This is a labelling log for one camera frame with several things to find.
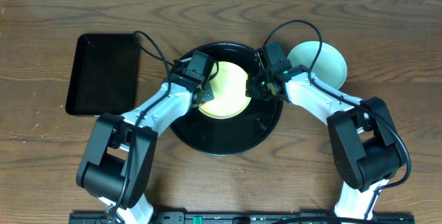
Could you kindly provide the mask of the yellow plate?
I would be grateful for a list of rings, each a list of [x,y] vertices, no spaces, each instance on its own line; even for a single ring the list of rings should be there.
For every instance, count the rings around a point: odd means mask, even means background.
[[[198,109],[211,118],[232,118],[245,110],[251,101],[245,94],[248,75],[231,62],[218,62],[218,66],[212,68],[211,75],[214,74],[216,76],[209,81],[214,98]]]

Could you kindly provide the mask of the mint plate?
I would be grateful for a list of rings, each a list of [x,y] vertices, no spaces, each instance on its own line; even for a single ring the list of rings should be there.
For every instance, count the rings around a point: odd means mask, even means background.
[[[319,48],[318,41],[306,41],[298,44],[288,54],[292,66],[310,67]],[[324,83],[339,89],[347,78],[347,64],[343,55],[333,46],[323,42],[320,54],[313,67],[313,72]]]

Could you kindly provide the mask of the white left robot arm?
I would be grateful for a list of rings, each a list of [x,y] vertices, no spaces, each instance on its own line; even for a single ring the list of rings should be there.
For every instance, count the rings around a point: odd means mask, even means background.
[[[74,223],[149,223],[154,215],[144,190],[158,137],[176,119],[205,100],[218,73],[218,61],[195,51],[175,62],[159,91],[132,111],[104,113],[95,122],[76,175],[76,183],[106,204],[102,214]]]

